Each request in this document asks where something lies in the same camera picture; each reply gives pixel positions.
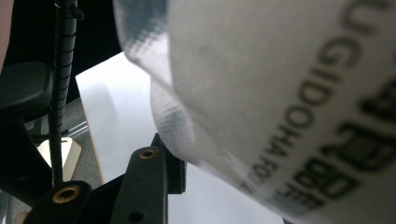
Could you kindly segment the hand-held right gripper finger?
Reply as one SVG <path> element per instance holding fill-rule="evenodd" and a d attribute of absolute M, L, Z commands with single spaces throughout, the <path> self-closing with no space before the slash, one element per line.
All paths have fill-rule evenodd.
<path fill-rule="evenodd" d="M 165 152 L 165 163 L 168 182 L 168 194 L 182 194 L 186 190 L 187 164 L 175 157 L 166 147 L 158 133 L 154 135 L 151 142 L 153 147 L 163 149 Z"/>

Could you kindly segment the beige rounded plate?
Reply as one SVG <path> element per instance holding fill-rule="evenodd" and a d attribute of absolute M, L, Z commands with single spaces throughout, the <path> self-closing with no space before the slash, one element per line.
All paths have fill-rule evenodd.
<path fill-rule="evenodd" d="M 78 158 L 81 153 L 81 146 L 70 137 L 63 137 L 62 144 L 62 161 L 63 161 L 63 181 L 70 181 L 75 172 Z M 43 157 L 48 166 L 50 162 L 50 141 L 45 140 L 37 147 L 38 152 Z"/>

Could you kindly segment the aluminium rail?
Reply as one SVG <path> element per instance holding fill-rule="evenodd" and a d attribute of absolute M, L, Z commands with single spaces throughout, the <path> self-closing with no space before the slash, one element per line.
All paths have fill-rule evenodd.
<path fill-rule="evenodd" d="M 75 138 L 86 133 L 88 130 L 89 130 L 88 122 L 83 121 L 77 126 L 63 131 L 62 137 Z"/>

